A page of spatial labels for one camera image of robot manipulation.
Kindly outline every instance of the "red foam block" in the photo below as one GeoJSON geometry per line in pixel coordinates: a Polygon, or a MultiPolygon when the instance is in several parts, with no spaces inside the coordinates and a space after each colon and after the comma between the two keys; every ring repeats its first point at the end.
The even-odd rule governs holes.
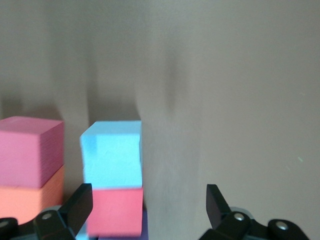
{"type": "Polygon", "coordinates": [[[142,231],[143,188],[94,189],[87,219],[91,237],[138,237],[142,231]]]}
{"type": "Polygon", "coordinates": [[[14,116],[0,120],[0,185],[39,189],[64,164],[64,123],[14,116]]]}

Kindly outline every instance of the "purple foam block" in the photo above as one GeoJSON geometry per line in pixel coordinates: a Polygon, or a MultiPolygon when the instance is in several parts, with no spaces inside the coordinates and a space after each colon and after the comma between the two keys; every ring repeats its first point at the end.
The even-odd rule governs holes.
{"type": "Polygon", "coordinates": [[[138,237],[99,237],[98,240],[149,240],[147,211],[143,210],[143,212],[142,212],[141,236],[138,236],[138,237]]]}

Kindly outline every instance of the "foam block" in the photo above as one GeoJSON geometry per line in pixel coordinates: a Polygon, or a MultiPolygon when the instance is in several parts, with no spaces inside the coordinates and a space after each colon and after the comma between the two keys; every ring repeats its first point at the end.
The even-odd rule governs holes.
{"type": "Polygon", "coordinates": [[[142,187],[141,121],[97,121],[80,144],[84,182],[93,189],[142,187]]]}
{"type": "Polygon", "coordinates": [[[64,166],[62,166],[40,188],[0,186],[0,218],[16,218],[24,224],[36,217],[43,209],[61,205],[64,188],[64,166]]]}
{"type": "Polygon", "coordinates": [[[142,231],[143,188],[93,190],[87,219],[90,237],[139,237],[142,231]]]}
{"type": "Polygon", "coordinates": [[[148,214],[147,211],[144,210],[142,212],[142,232],[141,236],[137,237],[99,237],[99,240],[149,240],[148,234],[148,214]]]}
{"type": "Polygon", "coordinates": [[[95,240],[96,237],[89,237],[87,234],[87,224],[85,223],[78,234],[75,236],[76,240],[95,240]]]}
{"type": "Polygon", "coordinates": [[[64,164],[64,123],[14,116],[0,120],[0,185],[41,188],[64,164]]]}

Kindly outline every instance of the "beige wall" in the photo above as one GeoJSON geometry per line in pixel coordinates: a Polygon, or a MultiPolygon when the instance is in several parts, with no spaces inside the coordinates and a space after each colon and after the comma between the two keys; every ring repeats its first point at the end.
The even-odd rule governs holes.
{"type": "Polygon", "coordinates": [[[262,224],[318,239],[319,1],[0,1],[0,117],[64,119],[65,192],[79,136],[143,121],[151,240],[210,226],[206,184],[262,224]]]}

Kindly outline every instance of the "metal screw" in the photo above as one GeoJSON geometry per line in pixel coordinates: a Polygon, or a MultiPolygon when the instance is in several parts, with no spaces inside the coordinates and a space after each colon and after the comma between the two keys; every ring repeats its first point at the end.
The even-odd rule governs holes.
{"type": "Polygon", "coordinates": [[[43,220],[51,218],[52,214],[51,213],[46,213],[45,215],[42,216],[43,220]]]}
{"type": "Polygon", "coordinates": [[[278,228],[280,228],[281,230],[288,230],[288,225],[287,224],[285,224],[283,221],[277,221],[276,223],[275,223],[275,225],[278,227],[278,228]]]}
{"type": "Polygon", "coordinates": [[[8,221],[3,221],[3,222],[0,222],[0,228],[4,227],[4,226],[7,226],[9,224],[8,221]]]}
{"type": "Polygon", "coordinates": [[[234,218],[237,219],[238,221],[243,221],[245,220],[245,216],[243,216],[241,213],[237,212],[234,214],[234,218]]]}

